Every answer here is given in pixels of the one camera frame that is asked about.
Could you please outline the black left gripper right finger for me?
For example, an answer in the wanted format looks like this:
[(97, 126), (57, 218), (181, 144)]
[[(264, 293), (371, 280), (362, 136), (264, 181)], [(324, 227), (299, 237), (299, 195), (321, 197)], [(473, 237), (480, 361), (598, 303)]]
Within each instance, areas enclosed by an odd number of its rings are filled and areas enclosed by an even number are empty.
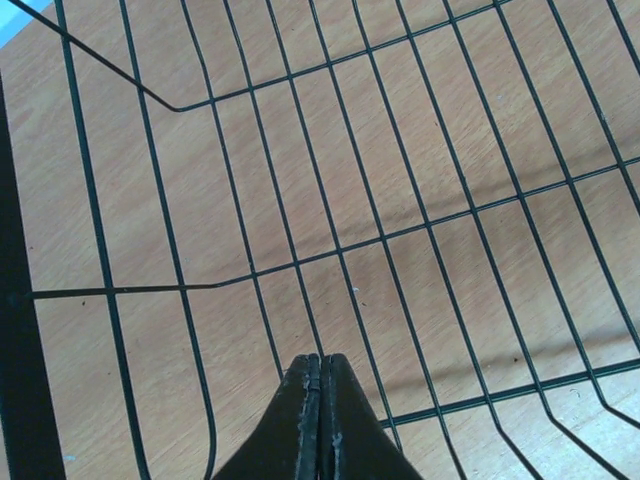
[(419, 479), (385, 434), (343, 354), (323, 358), (319, 414), (321, 479)]

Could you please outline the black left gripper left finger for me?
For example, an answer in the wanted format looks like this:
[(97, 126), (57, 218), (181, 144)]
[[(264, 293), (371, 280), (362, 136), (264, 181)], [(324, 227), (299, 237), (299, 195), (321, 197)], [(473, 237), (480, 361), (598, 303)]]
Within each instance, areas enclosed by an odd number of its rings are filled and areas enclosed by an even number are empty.
[(246, 441), (217, 479), (316, 479), (320, 359), (298, 355)]

